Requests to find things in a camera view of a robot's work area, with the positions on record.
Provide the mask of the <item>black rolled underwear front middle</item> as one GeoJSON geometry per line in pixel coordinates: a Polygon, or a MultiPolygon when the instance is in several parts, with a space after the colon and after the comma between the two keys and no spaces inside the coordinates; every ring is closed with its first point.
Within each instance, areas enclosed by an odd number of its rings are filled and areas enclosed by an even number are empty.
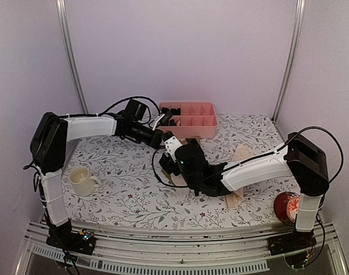
{"type": "Polygon", "coordinates": [[[171,119],[171,120],[169,121],[169,126],[175,127],[176,125],[177,125],[177,124],[176,124],[176,122],[175,122],[174,119],[171,119]]]}

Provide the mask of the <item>peach underwear pile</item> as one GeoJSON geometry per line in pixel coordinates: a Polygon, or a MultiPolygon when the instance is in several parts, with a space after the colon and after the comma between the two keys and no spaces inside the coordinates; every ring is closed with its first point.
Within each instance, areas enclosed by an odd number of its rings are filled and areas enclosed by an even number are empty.
{"type": "MultiPolygon", "coordinates": [[[[247,146],[239,145],[235,149],[230,161],[238,163],[252,156],[254,156],[254,154],[250,153],[249,148],[247,146]]],[[[244,201],[245,189],[246,187],[241,187],[238,190],[233,191],[231,194],[225,195],[224,196],[225,207],[227,209],[236,209],[237,207],[239,207],[240,204],[244,201]]]]}

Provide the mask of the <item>aluminium frame post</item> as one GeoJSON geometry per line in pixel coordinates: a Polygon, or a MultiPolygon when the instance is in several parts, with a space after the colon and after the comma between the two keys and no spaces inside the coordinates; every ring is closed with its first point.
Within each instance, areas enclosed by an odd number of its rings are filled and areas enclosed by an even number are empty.
{"type": "Polygon", "coordinates": [[[297,0],[287,61],[284,69],[284,74],[281,80],[281,85],[280,85],[279,93],[277,96],[276,105],[272,115],[272,120],[275,124],[277,124],[280,119],[281,112],[283,110],[283,105],[287,96],[289,82],[291,80],[292,70],[293,70],[293,66],[295,63],[296,55],[297,55],[297,48],[299,45],[301,31],[303,28],[304,11],[305,11],[305,0],[297,0]]]}
{"type": "Polygon", "coordinates": [[[57,15],[61,29],[62,41],[66,51],[69,70],[72,76],[73,86],[76,92],[77,101],[82,113],[87,114],[88,106],[84,96],[83,88],[80,81],[80,76],[73,52],[73,45],[69,31],[68,17],[66,12],[66,3],[64,0],[56,0],[57,15]]]}

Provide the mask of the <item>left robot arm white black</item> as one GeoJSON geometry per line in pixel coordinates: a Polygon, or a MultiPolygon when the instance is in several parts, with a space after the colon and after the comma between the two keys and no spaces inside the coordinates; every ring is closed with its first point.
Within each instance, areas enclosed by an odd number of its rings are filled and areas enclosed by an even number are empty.
{"type": "Polygon", "coordinates": [[[75,114],[59,116],[47,112],[32,137],[30,152],[32,161],[24,169],[33,168],[33,189],[39,193],[45,209],[49,228],[46,243],[62,249],[65,254],[76,252],[91,255],[96,238],[87,230],[74,233],[67,215],[62,192],[62,169],[66,158],[66,145],[70,141],[94,136],[117,136],[134,143],[144,143],[158,148],[163,132],[149,128],[140,121],[147,106],[137,97],[127,100],[124,110],[111,113],[75,114]]]}

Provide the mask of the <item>black rolled underwear back right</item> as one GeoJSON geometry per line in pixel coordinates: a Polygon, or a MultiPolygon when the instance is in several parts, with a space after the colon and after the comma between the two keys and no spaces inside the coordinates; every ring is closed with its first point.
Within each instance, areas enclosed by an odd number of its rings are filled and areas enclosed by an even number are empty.
{"type": "Polygon", "coordinates": [[[173,108],[172,109],[172,114],[174,116],[180,116],[181,115],[181,109],[180,108],[177,108],[177,109],[173,108]]]}

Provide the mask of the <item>floral patterned table mat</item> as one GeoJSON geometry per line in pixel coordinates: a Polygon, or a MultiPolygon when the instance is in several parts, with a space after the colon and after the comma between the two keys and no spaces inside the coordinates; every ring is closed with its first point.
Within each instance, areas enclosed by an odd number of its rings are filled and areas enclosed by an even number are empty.
{"type": "Polygon", "coordinates": [[[195,195],[187,188],[170,188],[159,165],[161,152],[145,144],[116,137],[81,139],[63,175],[65,208],[74,221],[142,229],[191,230],[275,223],[273,202],[283,192],[299,193],[292,177],[244,188],[238,207],[223,197],[195,195]],[[69,173],[86,167],[102,180],[92,195],[76,195],[69,173]]]}

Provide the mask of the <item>right aluminium frame post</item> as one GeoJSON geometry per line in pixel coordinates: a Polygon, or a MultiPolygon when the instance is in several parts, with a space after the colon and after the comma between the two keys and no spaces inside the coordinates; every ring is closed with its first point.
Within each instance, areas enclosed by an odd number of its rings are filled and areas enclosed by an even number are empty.
{"type": "Polygon", "coordinates": [[[292,70],[293,70],[293,66],[295,63],[296,55],[297,55],[297,48],[299,45],[301,31],[303,28],[304,11],[305,11],[305,0],[297,0],[287,61],[284,69],[284,74],[281,80],[281,85],[280,85],[279,93],[277,96],[276,105],[272,115],[272,120],[275,124],[277,124],[280,119],[281,112],[283,110],[283,105],[287,96],[289,82],[291,80],[292,70]]]}

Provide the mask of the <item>left aluminium frame post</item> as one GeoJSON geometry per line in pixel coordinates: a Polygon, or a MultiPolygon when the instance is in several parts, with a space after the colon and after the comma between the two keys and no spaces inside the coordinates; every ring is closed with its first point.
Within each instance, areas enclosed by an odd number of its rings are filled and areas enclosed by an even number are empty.
{"type": "Polygon", "coordinates": [[[76,92],[77,101],[82,113],[87,114],[88,106],[84,96],[83,88],[80,81],[80,76],[73,52],[73,45],[69,31],[68,17],[66,12],[66,3],[64,0],[56,0],[57,15],[61,29],[62,41],[66,51],[69,70],[72,76],[73,86],[76,92]]]}

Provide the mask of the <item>black rolled underwear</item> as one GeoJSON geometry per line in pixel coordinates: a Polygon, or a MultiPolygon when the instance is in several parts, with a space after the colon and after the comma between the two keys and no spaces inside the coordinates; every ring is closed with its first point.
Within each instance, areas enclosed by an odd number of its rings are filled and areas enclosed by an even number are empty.
{"type": "Polygon", "coordinates": [[[171,120],[169,121],[169,126],[175,127],[176,125],[177,125],[177,124],[176,124],[176,122],[175,122],[174,119],[171,119],[171,120]]]}
{"type": "Polygon", "coordinates": [[[181,109],[180,108],[177,108],[177,109],[173,108],[172,109],[172,114],[174,116],[180,116],[181,115],[181,109]]]}

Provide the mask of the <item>pink compartment organizer box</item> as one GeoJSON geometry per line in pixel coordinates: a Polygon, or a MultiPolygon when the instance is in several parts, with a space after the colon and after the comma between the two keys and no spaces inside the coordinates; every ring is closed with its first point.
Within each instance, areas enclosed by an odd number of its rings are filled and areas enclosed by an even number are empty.
{"type": "Polygon", "coordinates": [[[160,126],[162,131],[171,131],[178,139],[185,138],[213,138],[218,127],[214,104],[208,101],[163,101],[159,104],[161,111],[180,108],[180,116],[172,116],[180,127],[160,126]]]}

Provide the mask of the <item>olive beige underwear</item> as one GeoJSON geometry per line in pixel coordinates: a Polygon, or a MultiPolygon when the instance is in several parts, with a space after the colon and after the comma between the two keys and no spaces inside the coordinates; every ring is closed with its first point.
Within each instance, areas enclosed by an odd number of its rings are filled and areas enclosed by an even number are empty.
{"type": "Polygon", "coordinates": [[[165,172],[165,170],[163,170],[163,169],[161,169],[161,172],[165,176],[165,178],[167,179],[169,185],[188,188],[187,183],[185,182],[185,180],[181,174],[176,176],[173,173],[169,174],[169,173],[165,172]]]}

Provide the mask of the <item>cream ceramic mug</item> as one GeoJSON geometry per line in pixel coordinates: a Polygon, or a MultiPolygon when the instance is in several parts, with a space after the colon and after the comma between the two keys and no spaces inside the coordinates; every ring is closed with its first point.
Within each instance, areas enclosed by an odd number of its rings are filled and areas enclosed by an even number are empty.
{"type": "Polygon", "coordinates": [[[69,173],[69,181],[78,196],[90,196],[102,187],[100,178],[91,175],[85,167],[76,167],[69,173]]]}

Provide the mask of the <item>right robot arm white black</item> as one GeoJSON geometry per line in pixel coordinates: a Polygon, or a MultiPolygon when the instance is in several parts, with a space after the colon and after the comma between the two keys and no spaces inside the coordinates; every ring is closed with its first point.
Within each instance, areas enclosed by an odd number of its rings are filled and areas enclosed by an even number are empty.
{"type": "Polygon", "coordinates": [[[300,188],[300,203],[292,233],[268,239],[271,255],[316,245],[313,234],[320,201],[330,186],[325,153],[300,133],[275,149],[240,162],[211,165],[195,139],[182,144],[172,132],[163,137],[166,152],[159,163],[168,174],[180,175],[196,195],[229,195],[242,187],[274,178],[293,176],[300,188]]]}

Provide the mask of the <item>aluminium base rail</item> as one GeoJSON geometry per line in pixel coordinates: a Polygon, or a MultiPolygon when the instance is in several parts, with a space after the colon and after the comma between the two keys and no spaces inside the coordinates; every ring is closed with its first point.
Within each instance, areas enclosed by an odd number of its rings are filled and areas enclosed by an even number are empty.
{"type": "Polygon", "coordinates": [[[74,221],[73,229],[94,232],[92,255],[78,254],[64,267],[63,252],[47,245],[45,222],[31,222],[22,241],[16,274],[349,274],[331,223],[316,226],[309,265],[291,268],[301,250],[272,255],[268,238],[290,232],[272,223],[224,229],[159,230],[103,226],[74,221]]]}

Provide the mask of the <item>red floral round tin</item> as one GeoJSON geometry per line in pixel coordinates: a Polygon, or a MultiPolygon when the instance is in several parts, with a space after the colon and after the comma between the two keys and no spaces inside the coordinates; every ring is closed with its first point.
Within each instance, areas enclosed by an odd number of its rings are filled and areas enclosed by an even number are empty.
{"type": "Polygon", "coordinates": [[[294,226],[299,209],[300,195],[293,192],[280,193],[273,202],[276,217],[283,224],[294,226]]]}

